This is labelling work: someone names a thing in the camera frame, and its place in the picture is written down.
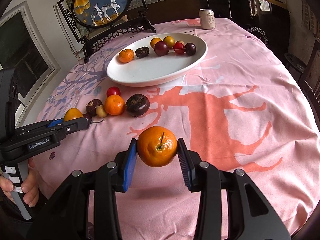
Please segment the person's left hand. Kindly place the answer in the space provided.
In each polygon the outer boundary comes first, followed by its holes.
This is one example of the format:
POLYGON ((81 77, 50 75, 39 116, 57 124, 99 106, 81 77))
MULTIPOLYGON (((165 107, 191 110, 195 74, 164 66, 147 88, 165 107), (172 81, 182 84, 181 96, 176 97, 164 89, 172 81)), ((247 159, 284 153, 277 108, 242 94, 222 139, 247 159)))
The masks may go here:
MULTIPOLYGON (((28 176, 25 179, 25 181, 22 183, 22 191, 25 193, 23 197, 23 201, 25 204, 27 204, 29 207, 34 207, 38 200, 39 200, 39 189, 38 189, 38 183, 37 183, 37 177, 39 173, 34 170, 35 163, 32 158, 28 160, 28 176)), ((11 193, 14 189, 13 183, 8 180, 7 178, 4 178, 1 176, 1 189, 4 193, 4 195, 13 203, 15 203, 11 193)))

